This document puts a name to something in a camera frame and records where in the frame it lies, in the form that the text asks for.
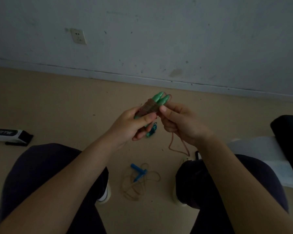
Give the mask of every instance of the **leg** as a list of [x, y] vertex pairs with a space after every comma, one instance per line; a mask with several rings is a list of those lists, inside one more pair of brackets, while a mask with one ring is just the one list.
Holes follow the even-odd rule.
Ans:
[[[31, 193], [66, 167], [80, 150], [60, 144], [32, 146], [15, 162], [8, 174], [1, 198], [0, 222]], [[75, 215], [68, 233], [105, 233], [101, 218], [94, 206], [105, 191], [108, 170], [105, 168], [90, 188]]]
[[[288, 212], [284, 190], [273, 170], [256, 158], [236, 156]], [[202, 160], [187, 161], [180, 167], [176, 174], [176, 194], [182, 203], [200, 209], [191, 233], [234, 233], [219, 192]]]

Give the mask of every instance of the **wall socket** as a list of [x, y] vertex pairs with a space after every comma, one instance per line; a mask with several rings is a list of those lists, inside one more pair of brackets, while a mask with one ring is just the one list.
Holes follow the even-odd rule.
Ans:
[[86, 39], [85, 39], [85, 35], [84, 35], [84, 31], [77, 30], [77, 29], [70, 29], [70, 34], [71, 34], [71, 37], [73, 38], [73, 41], [75, 43], [85, 44], [85, 45], [87, 44]]

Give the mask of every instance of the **right hand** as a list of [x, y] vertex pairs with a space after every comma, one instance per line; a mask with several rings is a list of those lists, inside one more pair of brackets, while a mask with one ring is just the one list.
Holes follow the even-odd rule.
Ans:
[[200, 123], [188, 106], [168, 102], [160, 106], [160, 118], [167, 132], [173, 132], [188, 144], [199, 146], [213, 135], [213, 132]]

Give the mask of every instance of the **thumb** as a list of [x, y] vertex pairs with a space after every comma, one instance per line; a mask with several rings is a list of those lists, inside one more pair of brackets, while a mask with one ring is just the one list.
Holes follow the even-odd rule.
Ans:
[[152, 112], [152, 113], [147, 114], [147, 115], [145, 115], [143, 117], [140, 117], [140, 118], [135, 119], [136, 129], [138, 130], [138, 129], [140, 129], [143, 126], [150, 124], [156, 118], [157, 118], [156, 113]]
[[160, 112], [164, 117], [166, 117], [168, 120], [174, 123], [178, 123], [182, 119], [182, 115], [170, 110], [168, 107], [165, 107], [164, 105], [160, 106]]

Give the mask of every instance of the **floor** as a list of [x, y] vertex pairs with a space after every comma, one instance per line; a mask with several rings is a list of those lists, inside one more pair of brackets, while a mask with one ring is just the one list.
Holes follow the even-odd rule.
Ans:
[[[293, 103], [288, 102], [0, 68], [0, 127], [34, 134], [31, 145], [61, 143], [82, 150], [121, 112], [162, 90], [172, 94], [174, 102], [189, 105], [225, 142], [273, 135], [270, 122], [282, 114], [293, 114]], [[190, 232], [198, 211], [172, 202], [174, 176], [182, 155], [168, 150], [170, 139], [159, 123], [152, 137], [129, 142], [111, 157], [107, 167], [112, 196], [98, 206], [108, 233]], [[183, 149], [178, 140], [173, 147]], [[189, 149], [194, 156], [195, 148]], [[25, 150], [0, 142], [0, 193], [9, 170]], [[142, 200], [128, 201], [119, 192], [121, 173], [131, 163], [144, 162], [158, 171], [162, 180], [149, 182]], [[293, 189], [285, 191], [293, 217]]]

